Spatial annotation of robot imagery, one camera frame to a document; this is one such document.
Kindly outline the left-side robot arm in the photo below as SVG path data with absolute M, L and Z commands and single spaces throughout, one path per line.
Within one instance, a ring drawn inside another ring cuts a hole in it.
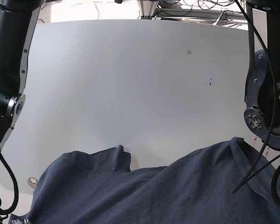
M 245 83 L 248 128 L 280 150 L 280 0 L 246 2 L 249 69 Z

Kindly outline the right-side robot arm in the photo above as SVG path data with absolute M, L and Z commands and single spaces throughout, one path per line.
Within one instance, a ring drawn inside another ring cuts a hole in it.
M 28 56 L 43 0 L 0 0 L 0 161 L 14 186 L 12 205 L 3 210 L 0 223 L 19 201 L 17 180 L 1 153 L 21 114 L 26 96 Z

